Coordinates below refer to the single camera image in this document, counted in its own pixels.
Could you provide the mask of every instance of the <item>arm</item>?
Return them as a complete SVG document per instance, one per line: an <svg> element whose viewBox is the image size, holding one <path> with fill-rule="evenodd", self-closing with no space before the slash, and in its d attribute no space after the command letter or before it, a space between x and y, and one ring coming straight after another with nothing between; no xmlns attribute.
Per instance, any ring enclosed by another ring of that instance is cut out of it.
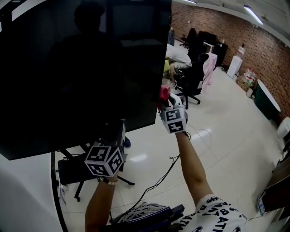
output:
<svg viewBox="0 0 290 232"><path fill-rule="evenodd" d="M176 133L176 139L180 152L181 167L185 182L193 198L195 206L199 200L208 194L212 194L202 163L199 160L190 140L184 133Z"/></svg>
<svg viewBox="0 0 290 232"><path fill-rule="evenodd" d="M117 174L114 177L107 179L110 181L116 181ZM114 191L115 185L108 185L100 181L90 203L87 206L85 215L86 232L98 232L99 226L105 226L107 224Z"/></svg>

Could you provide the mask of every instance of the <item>brick wall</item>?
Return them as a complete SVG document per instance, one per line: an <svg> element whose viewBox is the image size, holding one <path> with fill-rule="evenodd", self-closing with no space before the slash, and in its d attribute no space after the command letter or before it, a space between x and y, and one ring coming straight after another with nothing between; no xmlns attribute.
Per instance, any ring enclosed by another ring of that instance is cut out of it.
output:
<svg viewBox="0 0 290 232"><path fill-rule="evenodd" d="M248 21L223 12L173 2L172 13L178 13L172 23L177 38L195 28L197 33L201 30L217 35L218 41L225 39L228 49L224 64L228 66L244 43L246 53L240 74L253 68L279 104L281 116L290 116L290 49L283 42ZM241 78L237 83L245 90Z"/></svg>

